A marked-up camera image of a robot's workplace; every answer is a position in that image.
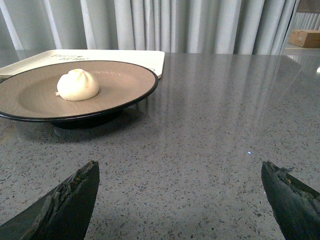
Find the plate base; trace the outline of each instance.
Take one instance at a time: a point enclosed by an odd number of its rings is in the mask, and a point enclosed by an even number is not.
[[[81,120],[61,121],[51,123],[61,129],[91,129],[106,124],[117,118],[123,110],[118,110],[106,115],[85,118]]]

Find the table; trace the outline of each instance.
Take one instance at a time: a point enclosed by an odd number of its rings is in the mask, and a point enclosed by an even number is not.
[[[0,67],[37,53],[0,51]],[[166,53],[154,93],[104,125],[0,118],[0,224],[95,160],[86,239],[284,239],[261,166],[294,167],[320,191],[318,67],[312,55]]]

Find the curtain fold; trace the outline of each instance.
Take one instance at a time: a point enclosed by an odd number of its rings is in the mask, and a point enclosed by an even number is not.
[[[0,48],[278,55],[296,1],[0,0]]]

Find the curtain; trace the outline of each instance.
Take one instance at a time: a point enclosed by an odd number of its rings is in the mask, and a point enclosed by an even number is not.
[[[320,15],[316,13],[297,12],[294,29],[320,30]]]
[[[0,49],[278,55],[297,0],[0,0]]]

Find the cardboard box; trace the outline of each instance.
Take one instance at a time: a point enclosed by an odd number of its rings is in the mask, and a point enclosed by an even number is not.
[[[292,30],[288,43],[303,48],[320,48],[320,30]]]

